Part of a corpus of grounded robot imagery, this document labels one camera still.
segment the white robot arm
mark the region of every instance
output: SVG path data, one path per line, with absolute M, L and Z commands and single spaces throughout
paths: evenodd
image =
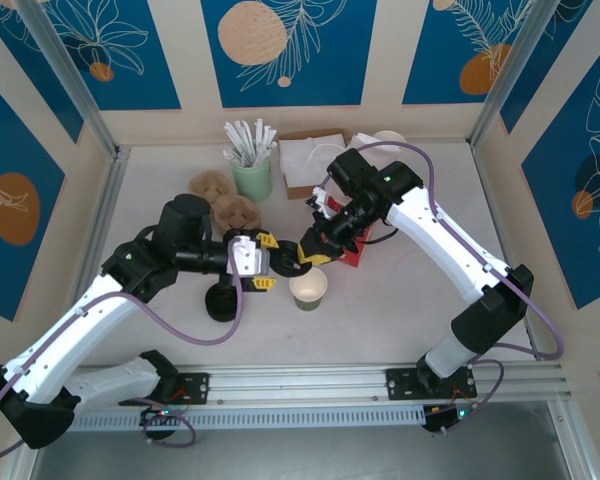
M 239 266 L 243 288 L 260 290 L 255 279 L 261 280 L 257 276 L 266 274 L 269 265 L 268 251 L 261 248 L 263 232 L 235 230 L 228 232 L 222 242 L 211 241 L 209 212 L 209 204 L 193 195 L 179 195 L 168 202 L 158 225 L 119 246 L 82 297 L 42 338 L 0 365 L 0 392 L 15 380 L 0 401 L 0 410 L 29 447 L 48 445 L 69 428 L 74 418 L 91 411 L 133 398 L 166 402 L 173 394 L 178 371 L 155 350 L 117 367 L 73 373 L 111 330 L 137 310 L 135 303 L 149 302 L 176 281 L 179 271 L 219 275 L 218 284 L 205 298 L 214 318 L 222 314 L 223 320 L 228 320 L 236 313 L 235 305 L 222 296 L 235 291 L 229 248 Z M 146 236 L 150 232 L 153 235 L 149 240 Z M 106 298 L 85 310 L 94 300 L 114 292 L 127 295 Z M 218 292 L 219 301 L 214 302 Z M 33 355 L 54 336 L 31 364 Z
M 321 264 L 343 251 L 357 252 L 356 237 L 377 220 L 385 220 L 411 237 L 449 276 L 469 307 L 451 323 L 451 332 L 418 362 L 418 377 L 428 394 L 472 358 L 486 353 L 525 314 L 526 304 L 490 273 L 508 277 L 529 295 L 533 275 L 524 266 L 511 269 L 473 240 L 438 204 L 431 211 L 429 192 L 405 164 L 378 171 L 354 149 L 339 155 L 327 169 L 352 200 L 337 212 L 320 187 L 307 202 L 315 223 L 298 248 L 301 262 Z M 444 217 L 454 233 L 486 260 L 483 266 L 438 221 Z

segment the gray floor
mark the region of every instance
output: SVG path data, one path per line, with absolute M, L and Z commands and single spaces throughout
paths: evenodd
M 189 449 L 140 434 L 67 434 L 34 479 L 432 480 L 569 478 L 546 406 L 489 405 L 448 438 L 420 427 L 235 430 Z

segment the table surface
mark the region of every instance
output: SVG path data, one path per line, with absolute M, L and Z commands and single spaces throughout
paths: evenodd
M 437 201 L 482 246 L 501 256 L 468 145 L 419 146 L 432 156 L 436 166 Z M 417 154 L 404 152 L 400 158 L 428 181 L 424 161 Z M 133 148 L 103 260 L 143 227 L 156 223 L 163 205 L 186 192 L 191 178 L 210 169 L 230 175 L 221 145 Z M 278 239 L 298 241 L 312 224 L 310 210 L 302 200 L 287 200 L 275 159 L 272 182 L 271 197 L 259 204 L 262 227 Z M 378 224 L 374 236 L 388 230 Z M 451 320 L 466 307 L 451 281 L 406 235 L 368 246 L 358 268 L 340 262 L 321 268 L 329 288 L 313 312 L 300 311 L 293 302 L 288 280 L 279 278 L 271 292 L 245 296 L 242 324 L 222 345 L 190 345 L 138 313 L 118 326 L 85 365 L 118 364 L 151 349 L 158 349 L 176 365 L 414 362 L 449 332 Z M 209 318 L 204 307 L 204 294 L 216 281 L 213 275 L 180 274 L 178 282 L 158 294 L 150 306 L 190 335 L 216 338 L 228 328 Z M 529 345 L 522 322 L 505 339 Z M 527 355 L 502 349 L 490 354 L 500 360 L 531 360 Z

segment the red box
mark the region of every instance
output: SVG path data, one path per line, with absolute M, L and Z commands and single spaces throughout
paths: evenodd
M 328 197 L 327 207 L 329 207 L 334 212 L 339 212 L 343 205 L 336 202 L 332 197 Z M 373 224 L 369 228 L 367 228 L 364 231 L 364 234 L 361 237 L 358 237 L 358 239 L 362 241 L 368 241 L 369 238 L 371 238 L 371 232 L 373 232 Z M 356 241 L 355 243 L 358 247 L 358 253 L 353 253 L 349 250 L 345 250 L 344 255 L 342 255 L 338 260 L 346 265 L 358 268 L 358 265 L 360 264 L 360 257 L 362 257 L 362 253 L 364 252 L 364 247 L 366 247 L 366 245 L 358 241 Z

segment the wall mural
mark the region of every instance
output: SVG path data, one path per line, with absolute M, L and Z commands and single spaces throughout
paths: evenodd
M 76 142 L 84 121 L 10 0 L 0 0 L 0 38 L 67 134 Z
M 13 320 L 64 173 L 0 96 L 0 316 Z
M 37 1 L 101 110 L 180 108 L 146 0 Z M 3 40 L 11 36 L 38 52 L 12 8 L 0 0 L 0 11 L 11 15 L 2 22 Z
M 508 132 L 513 130 L 531 98 L 574 32 L 592 0 L 561 0 L 544 35 L 527 60 L 520 77 L 507 97 L 500 115 Z
M 403 104 L 482 102 L 536 0 L 431 0 Z
M 522 168 L 581 308 L 600 297 L 600 57 Z
M 225 108 L 359 105 L 376 0 L 202 0 Z

